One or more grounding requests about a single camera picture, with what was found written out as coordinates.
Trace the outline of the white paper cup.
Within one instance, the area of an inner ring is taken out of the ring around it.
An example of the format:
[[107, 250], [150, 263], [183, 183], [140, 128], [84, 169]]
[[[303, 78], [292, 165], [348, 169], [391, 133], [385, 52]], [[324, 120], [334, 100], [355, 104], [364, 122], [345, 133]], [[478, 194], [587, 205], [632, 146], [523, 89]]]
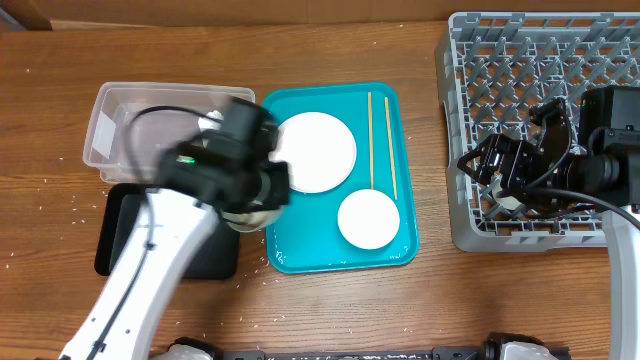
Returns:
[[491, 196], [497, 204], [508, 211], [514, 211], [522, 206], [522, 203], [513, 196], [502, 196], [503, 188], [501, 186], [502, 175], [494, 174], [491, 179]]

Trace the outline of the wooden chopstick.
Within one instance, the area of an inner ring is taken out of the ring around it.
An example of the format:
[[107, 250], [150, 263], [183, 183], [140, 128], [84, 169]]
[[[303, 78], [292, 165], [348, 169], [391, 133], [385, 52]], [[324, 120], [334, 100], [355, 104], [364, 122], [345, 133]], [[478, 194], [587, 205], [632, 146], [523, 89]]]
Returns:
[[392, 137], [392, 126], [391, 126], [391, 114], [390, 114], [390, 104], [389, 98], [384, 98], [384, 106], [385, 106], [385, 118], [386, 118], [386, 130], [387, 130], [387, 142], [389, 148], [389, 158], [390, 158], [390, 171], [391, 171], [391, 179], [393, 186], [393, 194], [394, 200], [398, 200], [398, 190], [397, 190], [397, 180], [396, 180], [396, 166], [395, 166], [395, 153], [394, 153], [394, 144]]
[[374, 189], [375, 181], [375, 158], [374, 158], [374, 133], [373, 133], [373, 96], [371, 92], [367, 94], [368, 106], [368, 145], [369, 145], [369, 174], [370, 188]]

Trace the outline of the grey bowl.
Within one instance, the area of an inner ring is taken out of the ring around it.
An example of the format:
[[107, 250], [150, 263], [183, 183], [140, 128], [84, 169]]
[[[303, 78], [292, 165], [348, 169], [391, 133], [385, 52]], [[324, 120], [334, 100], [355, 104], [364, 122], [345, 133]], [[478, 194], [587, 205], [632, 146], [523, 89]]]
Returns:
[[283, 210], [266, 210], [252, 213], [234, 214], [222, 212], [222, 219], [229, 227], [240, 233], [259, 231], [273, 224], [282, 214]]

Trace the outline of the white tissue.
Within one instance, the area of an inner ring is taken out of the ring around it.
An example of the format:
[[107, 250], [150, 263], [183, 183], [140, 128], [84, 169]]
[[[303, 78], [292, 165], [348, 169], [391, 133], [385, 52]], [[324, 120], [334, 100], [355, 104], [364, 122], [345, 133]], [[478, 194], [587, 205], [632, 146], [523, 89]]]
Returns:
[[224, 116], [218, 110], [208, 112], [204, 117], [200, 117], [197, 121], [199, 130], [205, 132], [208, 130], [218, 130], [221, 123], [224, 121]]

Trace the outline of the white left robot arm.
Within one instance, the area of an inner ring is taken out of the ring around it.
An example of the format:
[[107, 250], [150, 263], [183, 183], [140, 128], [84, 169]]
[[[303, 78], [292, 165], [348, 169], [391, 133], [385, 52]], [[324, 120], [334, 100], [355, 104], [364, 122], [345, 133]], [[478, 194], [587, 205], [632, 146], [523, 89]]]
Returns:
[[288, 166], [272, 162], [278, 127], [261, 106], [228, 100], [216, 128], [166, 150], [147, 180], [133, 149], [124, 150], [141, 192], [126, 246], [63, 359], [146, 359], [174, 290], [217, 227], [254, 232], [272, 224], [290, 199]]

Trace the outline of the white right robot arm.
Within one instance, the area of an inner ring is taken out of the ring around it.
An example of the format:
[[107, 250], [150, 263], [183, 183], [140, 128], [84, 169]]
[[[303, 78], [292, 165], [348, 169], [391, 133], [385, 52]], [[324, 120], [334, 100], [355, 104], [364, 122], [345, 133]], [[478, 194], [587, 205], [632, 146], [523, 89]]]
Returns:
[[600, 215], [611, 272], [612, 359], [639, 356], [639, 90], [609, 85], [584, 92], [579, 125], [557, 97], [529, 110], [536, 142], [488, 136], [457, 162], [481, 185], [500, 178], [499, 197], [521, 216], [558, 220]]

